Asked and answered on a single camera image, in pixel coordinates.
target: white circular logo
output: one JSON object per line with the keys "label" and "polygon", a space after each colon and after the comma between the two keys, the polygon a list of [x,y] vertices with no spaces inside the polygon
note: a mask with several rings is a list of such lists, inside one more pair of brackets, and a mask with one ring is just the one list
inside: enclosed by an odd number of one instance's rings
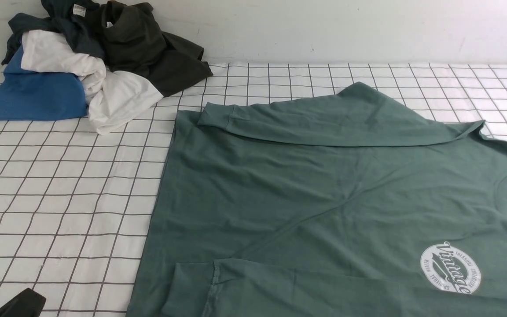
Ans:
{"label": "white circular logo", "polygon": [[472,294],[481,284],[481,271],[477,264],[447,241],[426,249],[420,265],[428,281],[442,291]]}

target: green t-shirt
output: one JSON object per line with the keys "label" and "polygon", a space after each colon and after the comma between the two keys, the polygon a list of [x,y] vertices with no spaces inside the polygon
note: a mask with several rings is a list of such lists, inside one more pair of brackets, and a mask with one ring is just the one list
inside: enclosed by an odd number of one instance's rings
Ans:
{"label": "green t-shirt", "polygon": [[179,111],[129,317],[507,316],[507,142],[354,84]]}

